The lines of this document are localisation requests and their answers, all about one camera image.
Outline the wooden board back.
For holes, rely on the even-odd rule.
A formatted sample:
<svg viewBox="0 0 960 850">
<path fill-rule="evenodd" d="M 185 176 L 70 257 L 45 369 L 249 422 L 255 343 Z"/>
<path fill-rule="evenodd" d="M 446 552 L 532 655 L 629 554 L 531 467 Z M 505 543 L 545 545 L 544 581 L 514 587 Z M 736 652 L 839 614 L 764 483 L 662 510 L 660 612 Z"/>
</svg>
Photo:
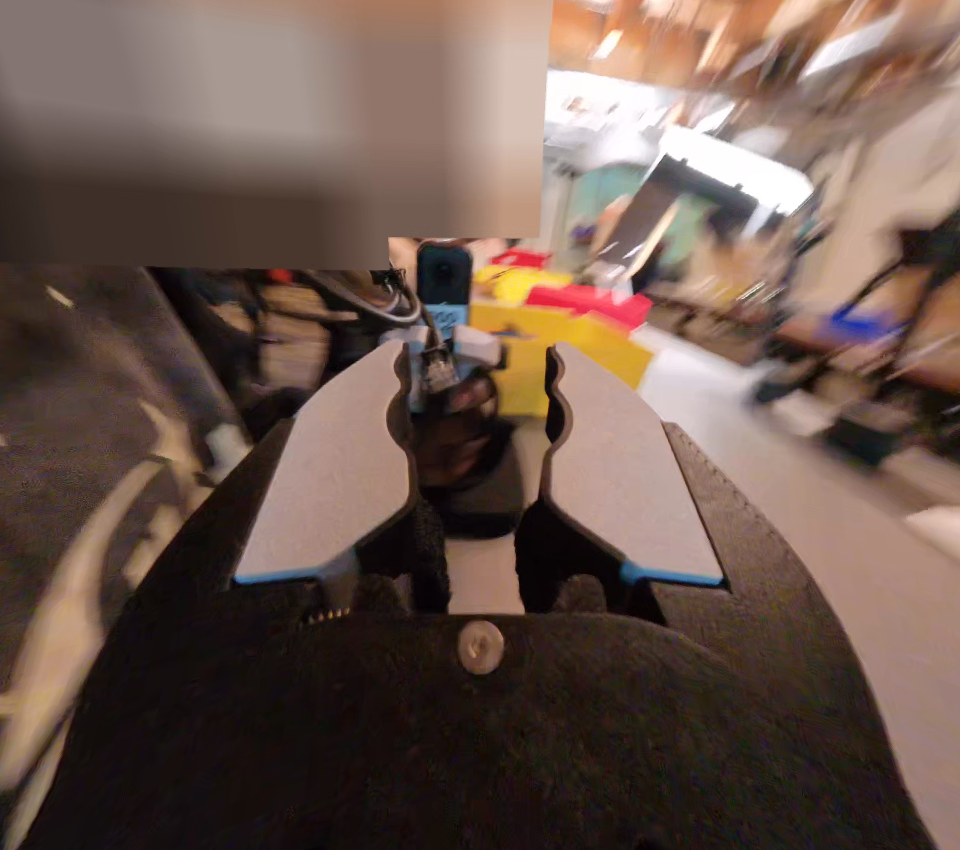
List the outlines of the wooden board back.
<svg viewBox="0 0 960 850">
<path fill-rule="evenodd" d="M 589 253 L 588 270 L 596 287 L 613 290 L 649 261 L 676 215 L 679 195 L 676 184 L 651 181 L 607 205 Z"/>
</svg>

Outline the studio light panel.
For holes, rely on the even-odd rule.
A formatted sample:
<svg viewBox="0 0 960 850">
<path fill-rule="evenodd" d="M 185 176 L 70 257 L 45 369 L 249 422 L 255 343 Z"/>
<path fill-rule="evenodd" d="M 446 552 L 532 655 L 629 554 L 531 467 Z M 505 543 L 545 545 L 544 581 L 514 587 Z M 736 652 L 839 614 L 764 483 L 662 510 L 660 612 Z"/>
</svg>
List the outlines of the studio light panel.
<svg viewBox="0 0 960 850">
<path fill-rule="evenodd" d="M 714 136 L 672 126 L 660 137 L 663 155 L 755 198 L 761 208 L 791 215 L 814 192 L 802 172 Z"/>
</svg>

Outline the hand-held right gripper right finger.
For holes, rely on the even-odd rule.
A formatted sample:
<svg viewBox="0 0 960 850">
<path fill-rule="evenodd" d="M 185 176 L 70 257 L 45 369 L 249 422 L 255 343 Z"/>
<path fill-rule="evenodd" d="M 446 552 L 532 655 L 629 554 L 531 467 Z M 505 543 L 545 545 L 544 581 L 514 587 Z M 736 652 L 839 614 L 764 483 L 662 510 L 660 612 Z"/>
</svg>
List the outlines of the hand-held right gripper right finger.
<svg viewBox="0 0 960 850">
<path fill-rule="evenodd" d="M 721 587 L 724 571 L 667 438 L 630 384 L 569 342 L 547 354 L 540 499 L 613 579 Z"/>
</svg>

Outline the yellow plastic bin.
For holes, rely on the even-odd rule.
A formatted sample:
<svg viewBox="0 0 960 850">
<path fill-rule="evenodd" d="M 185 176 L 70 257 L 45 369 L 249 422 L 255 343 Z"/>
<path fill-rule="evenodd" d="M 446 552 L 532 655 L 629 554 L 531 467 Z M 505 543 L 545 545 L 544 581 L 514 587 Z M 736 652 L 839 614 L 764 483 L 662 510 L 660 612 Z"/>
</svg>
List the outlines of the yellow plastic bin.
<svg viewBox="0 0 960 850">
<path fill-rule="evenodd" d="M 613 321 L 592 314 L 539 306 L 473 304 L 470 323 L 499 337 L 506 368 L 492 373 L 501 416 L 544 418 L 547 413 L 546 351 L 570 343 L 594 362 L 637 389 L 655 358 Z"/>
<path fill-rule="evenodd" d="M 473 276 L 472 289 L 481 299 L 507 306 L 525 304 L 538 286 L 563 288 L 573 282 L 572 276 L 564 272 L 493 263 Z"/>
</svg>

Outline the blue plastic bin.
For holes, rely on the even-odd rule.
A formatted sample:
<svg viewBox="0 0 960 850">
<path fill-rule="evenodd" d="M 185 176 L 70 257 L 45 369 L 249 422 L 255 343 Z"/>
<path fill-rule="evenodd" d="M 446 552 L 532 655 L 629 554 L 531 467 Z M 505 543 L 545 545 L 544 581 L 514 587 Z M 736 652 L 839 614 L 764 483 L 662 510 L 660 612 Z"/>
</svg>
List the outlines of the blue plastic bin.
<svg viewBox="0 0 960 850">
<path fill-rule="evenodd" d="M 898 334 L 903 323 L 890 311 L 869 311 L 843 306 L 824 316 L 821 328 L 830 338 L 848 343 L 868 343 Z"/>
</svg>

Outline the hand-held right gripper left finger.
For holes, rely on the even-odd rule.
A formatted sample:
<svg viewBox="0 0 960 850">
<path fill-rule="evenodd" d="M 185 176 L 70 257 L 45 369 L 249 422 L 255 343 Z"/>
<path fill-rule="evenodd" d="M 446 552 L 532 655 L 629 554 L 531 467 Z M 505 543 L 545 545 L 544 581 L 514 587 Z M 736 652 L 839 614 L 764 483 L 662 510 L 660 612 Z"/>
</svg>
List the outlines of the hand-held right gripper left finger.
<svg viewBox="0 0 960 850">
<path fill-rule="evenodd" d="M 251 524 L 236 585 L 318 582 L 327 608 L 351 607 L 362 545 L 414 505 L 409 370 L 406 345 L 387 342 L 306 401 Z"/>
</svg>

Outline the person's black printed shirt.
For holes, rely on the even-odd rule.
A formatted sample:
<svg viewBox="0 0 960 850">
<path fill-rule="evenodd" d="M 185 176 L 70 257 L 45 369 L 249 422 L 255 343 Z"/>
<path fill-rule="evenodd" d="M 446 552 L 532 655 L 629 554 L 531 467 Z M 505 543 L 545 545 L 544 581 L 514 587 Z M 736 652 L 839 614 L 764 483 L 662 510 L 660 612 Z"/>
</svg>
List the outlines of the person's black printed shirt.
<svg viewBox="0 0 960 850">
<path fill-rule="evenodd" d="M 251 440 L 138 267 L 1 266 L 2 848 L 123 605 Z"/>
</svg>

